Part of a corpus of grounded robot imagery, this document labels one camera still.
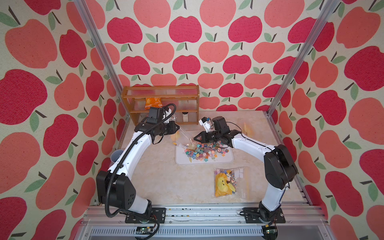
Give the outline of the ziploc bag of colourful candies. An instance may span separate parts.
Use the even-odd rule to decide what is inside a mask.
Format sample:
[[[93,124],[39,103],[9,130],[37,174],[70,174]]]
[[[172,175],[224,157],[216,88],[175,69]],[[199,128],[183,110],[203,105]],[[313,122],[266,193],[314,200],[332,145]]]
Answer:
[[[260,139],[263,136],[263,123],[255,119],[241,120],[241,128],[244,135],[252,139]]]

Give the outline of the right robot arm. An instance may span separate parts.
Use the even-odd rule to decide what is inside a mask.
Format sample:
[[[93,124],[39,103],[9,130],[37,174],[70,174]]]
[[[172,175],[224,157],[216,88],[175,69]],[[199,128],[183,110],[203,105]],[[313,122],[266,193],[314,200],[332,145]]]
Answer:
[[[272,223],[281,212],[281,201],[284,193],[290,188],[290,183],[298,174],[298,168],[284,145],[272,146],[251,139],[242,130],[231,130],[228,122],[222,116],[202,118],[199,124],[204,131],[194,137],[201,144],[217,143],[241,150],[264,164],[265,177],[268,187],[264,198],[259,203],[256,216],[265,224]]]

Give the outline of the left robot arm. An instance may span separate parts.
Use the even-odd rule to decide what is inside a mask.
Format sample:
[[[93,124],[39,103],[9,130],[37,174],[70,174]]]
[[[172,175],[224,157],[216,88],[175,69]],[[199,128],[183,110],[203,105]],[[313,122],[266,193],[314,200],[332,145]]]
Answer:
[[[151,218],[152,202],[137,195],[131,179],[146,149],[155,144],[155,138],[173,135],[180,129],[175,121],[170,120],[176,109],[173,103],[161,108],[151,107],[149,116],[136,125],[129,145],[119,158],[107,171],[98,173],[98,199],[104,205],[107,217],[125,214],[155,221]]]

